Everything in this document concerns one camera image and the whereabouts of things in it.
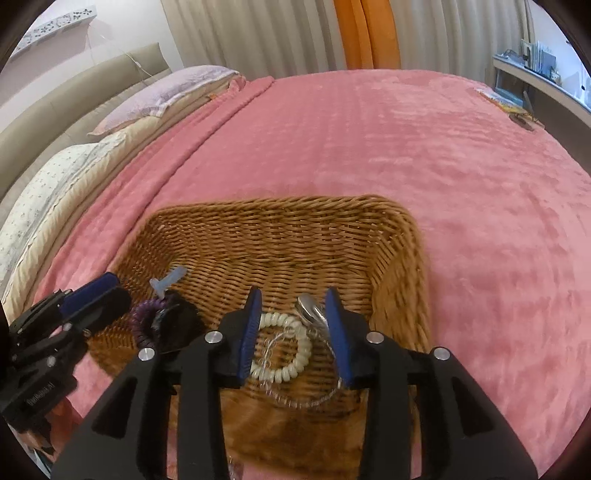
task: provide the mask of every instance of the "decorative white shelf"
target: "decorative white shelf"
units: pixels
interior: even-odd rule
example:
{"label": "decorative white shelf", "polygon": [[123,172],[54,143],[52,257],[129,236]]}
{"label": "decorative white shelf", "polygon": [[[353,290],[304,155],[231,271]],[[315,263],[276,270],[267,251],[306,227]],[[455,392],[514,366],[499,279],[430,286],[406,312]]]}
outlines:
{"label": "decorative white shelf", "polygon": [[12,52],[12,55],[10,55],[9,61],[22,55],[34,45],[40,44],[60,32],[79,25],[88,24],[94,18],[96,18],[96,5],[91,5],[90,7],[74,10],[68,14],[54,18],[37,28],[29,30],[18,43],[17,47]]}

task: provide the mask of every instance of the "silver bolt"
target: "silver bolt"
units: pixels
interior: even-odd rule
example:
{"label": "silver bolt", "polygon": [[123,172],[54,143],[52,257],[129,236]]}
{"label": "silver bolt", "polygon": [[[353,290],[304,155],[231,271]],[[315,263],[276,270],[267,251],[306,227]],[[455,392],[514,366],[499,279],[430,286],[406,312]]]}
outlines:
{"label": "silver bolt", "polygon": [[156,352],[154,352],[153,348],[142,348],[138,353],[138,358],[142,362],[146,362],[148,360],[152,360],[154,355],[156,355]]}
{"label": "silver bolt", "polygon": [[369,332],[366,336],[365,339],[369,342],[369,343],[374,343],[376,345],[382,343],[384,341],[384,336],[379,333],[379,332]]}
{"label": "silver bolt", "polygon": [[207,343],[219,343],[223,339],[223,335],[221,332],[217,330],[213,330],[212,332],[207,332],[205,335],[205,341]]}
{"label": "silver bolt", "polygon": [[449,350],[447,348],[443,348],[442,346],[438,346],[434,351],[433,351],[433,356],[437,359],[437,360],[449,360],[449,358],[451,357],[451,353],[449,352]]}

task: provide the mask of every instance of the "woven basket wall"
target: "woven basket wall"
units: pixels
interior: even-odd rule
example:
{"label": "woven basket wall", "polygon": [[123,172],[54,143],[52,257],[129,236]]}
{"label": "woven basket wall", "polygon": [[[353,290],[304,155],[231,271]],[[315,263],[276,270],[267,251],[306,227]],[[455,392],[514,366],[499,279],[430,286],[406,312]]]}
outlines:
{"label": "woven basket wall", "polygon": [[[371,328],[419,351],[430,348],[426,279],[420,236],[400,205],[381,197],[265,199],[172,207],[146,222],[113,271],[134,302],[150,298],[152,277],[183,265],[174,286],[201,311],[208,327],[242,308],[250,286],[263,310],[292,312],[296,297],[323,300],[336,286],[349,310]],[[265,338],[260,332],[257,355]],[[135,355],[126,318],[92,340],[98,364],[116,375]],[[282,343],[273,363],[290,362],[297,346]],[[306,370],[281,392],[310,399],[335,384],[332,359],[314,344]],[[365,428],[359,393],[340,391],[313,411],[279,407],[250,379],[222,394],[228,454],[316,478],[356,478]],[[176,406],[171,414],[176,422]]]}

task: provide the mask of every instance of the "pink blanket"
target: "pink blanket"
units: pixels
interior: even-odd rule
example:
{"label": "pink blanket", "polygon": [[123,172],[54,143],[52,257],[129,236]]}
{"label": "pink blanket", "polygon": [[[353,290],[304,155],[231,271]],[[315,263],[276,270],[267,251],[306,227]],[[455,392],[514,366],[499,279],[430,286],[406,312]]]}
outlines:
{"label": "pink blanket", "polygon": [[[591,406],[591,179],[545,131],[521,129],[480,97],[481,86],[364,70],[235,87],[119,175],[37,298],[104,272],[165,206],[389,197],[424,232],[437,343],[493,399],[542,473]],[[80,369],[97,379],[72,397],[85,414],[109,380],[88,359]]]}

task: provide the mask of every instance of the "headboard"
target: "headboard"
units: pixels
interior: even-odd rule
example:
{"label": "headboard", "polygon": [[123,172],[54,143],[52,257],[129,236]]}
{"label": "headboard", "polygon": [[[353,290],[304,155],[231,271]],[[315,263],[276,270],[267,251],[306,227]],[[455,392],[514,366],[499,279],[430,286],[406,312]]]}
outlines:
{"label": "headboard", "polygon": [[79,73],[25,110],[0,133],[0,226],[6,208],[53,154],[89,143],[86,134],[108,113],[169,73],[160,46],[149,45]]}

